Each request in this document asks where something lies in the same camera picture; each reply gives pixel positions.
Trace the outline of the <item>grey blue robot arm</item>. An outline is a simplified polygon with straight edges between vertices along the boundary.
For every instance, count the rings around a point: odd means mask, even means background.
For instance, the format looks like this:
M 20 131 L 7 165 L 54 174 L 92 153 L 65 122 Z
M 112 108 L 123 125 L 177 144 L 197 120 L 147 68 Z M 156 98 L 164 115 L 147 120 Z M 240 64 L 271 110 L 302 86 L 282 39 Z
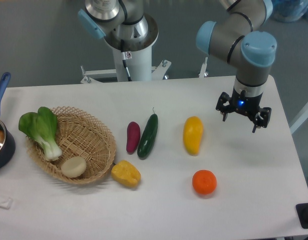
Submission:
M 259 31 L 272 13 L 269 0 L 224 0 L 226 21 L 205 22 L 197 32 L 196 46 L 208 56 L 225 61 L 236 69 L 232 94 L 222 93 L 216 109 L 246 116 L 254 128 L 266 128 L 271 108 L 261 107 L 276 39 Z M 156 21 L 144 12 L 141 0 L 87 0 L 78 12 L 85 30 L 111 47 L 120 82 L 151 81 L 152 45 L 158 38 Z

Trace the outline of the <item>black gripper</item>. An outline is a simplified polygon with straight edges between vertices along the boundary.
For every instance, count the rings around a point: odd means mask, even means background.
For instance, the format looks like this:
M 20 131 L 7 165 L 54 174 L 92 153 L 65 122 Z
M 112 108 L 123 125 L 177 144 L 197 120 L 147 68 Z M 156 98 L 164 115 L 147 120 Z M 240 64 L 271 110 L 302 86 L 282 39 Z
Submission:
M 216 104 L 216 110 L 222 114 L 222 121 L 226 121 L 227 115 L 230 113 L 238 113 L 246 117 L 252 117 L 253 129 L 255 133 L 257 128 L 267 128 L 271 117 L 271 108 L 259 106 L 263 92 L 257 95 L 249 95 L 246 89 L 233 88 L 232 97 L 229 94 L 222 92 Z

